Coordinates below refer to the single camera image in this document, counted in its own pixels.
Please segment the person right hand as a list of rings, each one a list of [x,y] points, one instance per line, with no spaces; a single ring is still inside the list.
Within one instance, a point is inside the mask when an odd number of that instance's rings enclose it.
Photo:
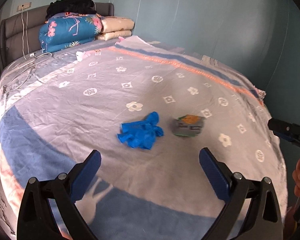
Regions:
[[[294,194],[300,198],[300,159],[297,161],[296,168],[292,173],[292,178],[295,182]]]

